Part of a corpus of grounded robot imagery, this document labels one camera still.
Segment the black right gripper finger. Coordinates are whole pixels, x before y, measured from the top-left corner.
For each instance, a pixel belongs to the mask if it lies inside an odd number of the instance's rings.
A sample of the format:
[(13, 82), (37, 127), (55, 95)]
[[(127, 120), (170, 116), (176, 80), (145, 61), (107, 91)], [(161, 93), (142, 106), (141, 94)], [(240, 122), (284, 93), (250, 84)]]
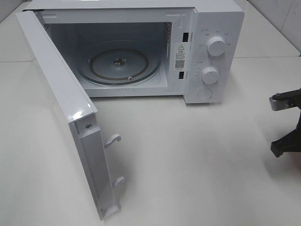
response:
[(289, 108), (301, 108), (301, 89), (296, 89), (284, 93), (276, 93), (269, 98), (271, 109), (280, 111)]
[(288, 133), (281, 139), (273, 141), (270, 147), (276, 157), (283, 153), (300, 153), (301, 152), (301, 118), (299, 118), (296, 129)]

